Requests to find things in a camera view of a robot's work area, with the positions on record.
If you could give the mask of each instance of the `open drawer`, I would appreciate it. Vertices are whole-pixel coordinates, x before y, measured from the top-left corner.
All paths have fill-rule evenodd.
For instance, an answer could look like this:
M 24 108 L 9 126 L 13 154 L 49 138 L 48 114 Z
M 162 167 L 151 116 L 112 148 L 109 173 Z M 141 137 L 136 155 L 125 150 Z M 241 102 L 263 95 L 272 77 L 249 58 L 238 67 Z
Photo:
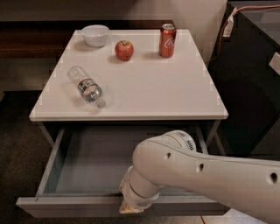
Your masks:
M 164 188 L 143 213 L 119 214 L 119 185 L 132 165 L 134 148 L 144 139 L 174 130 L 165 126 L 86 126 L 59 131 L 34 198 L 17 206 L 34 217 L 125 215 L 221 215 L 228 208 L 194 192 Z M 202 142 L 197 128 L 184 129 Z

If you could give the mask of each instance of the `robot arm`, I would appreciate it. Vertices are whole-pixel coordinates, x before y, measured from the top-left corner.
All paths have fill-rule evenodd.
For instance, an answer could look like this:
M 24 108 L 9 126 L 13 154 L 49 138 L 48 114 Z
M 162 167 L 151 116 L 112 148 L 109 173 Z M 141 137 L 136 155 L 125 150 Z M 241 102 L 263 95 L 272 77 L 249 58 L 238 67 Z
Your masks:
M 120 212 L 150 207 L 160 188 L 199 193 L 268 223 L 280 223 L 280 162 L 216 157 L 196 151 L 193 139 L 176 130 L 141 142 L 120 190 Z

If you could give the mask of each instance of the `bowl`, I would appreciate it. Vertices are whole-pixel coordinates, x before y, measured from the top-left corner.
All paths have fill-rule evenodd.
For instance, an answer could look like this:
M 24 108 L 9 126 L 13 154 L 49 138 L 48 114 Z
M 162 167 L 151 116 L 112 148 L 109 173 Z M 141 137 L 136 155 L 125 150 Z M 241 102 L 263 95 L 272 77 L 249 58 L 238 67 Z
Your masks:
M 102 47 L 106 43 L 109 28 L 101 24 L 86 26 L 81 30 L 84 41 L 92 47 Z

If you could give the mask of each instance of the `coca-cola can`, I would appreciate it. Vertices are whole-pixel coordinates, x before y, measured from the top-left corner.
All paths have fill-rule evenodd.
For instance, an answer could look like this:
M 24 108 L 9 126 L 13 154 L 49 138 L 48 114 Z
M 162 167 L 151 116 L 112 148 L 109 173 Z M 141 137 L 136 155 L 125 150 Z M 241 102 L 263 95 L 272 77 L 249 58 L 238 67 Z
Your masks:
M 174 53 L 176 28 L 173 24 L 163 24 L 160 29 L 158 54 L 163 58 L 170 58 Z

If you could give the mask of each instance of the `red apple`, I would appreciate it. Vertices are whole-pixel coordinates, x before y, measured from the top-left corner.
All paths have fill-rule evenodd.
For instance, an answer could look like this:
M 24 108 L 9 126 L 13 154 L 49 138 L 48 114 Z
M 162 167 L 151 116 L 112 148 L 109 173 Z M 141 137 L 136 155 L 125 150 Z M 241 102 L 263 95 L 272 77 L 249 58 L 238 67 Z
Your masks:
M 134 47 L 128 40 L 121 40 L 115 45 L 115 55 L 119 60 L 130 60 Z

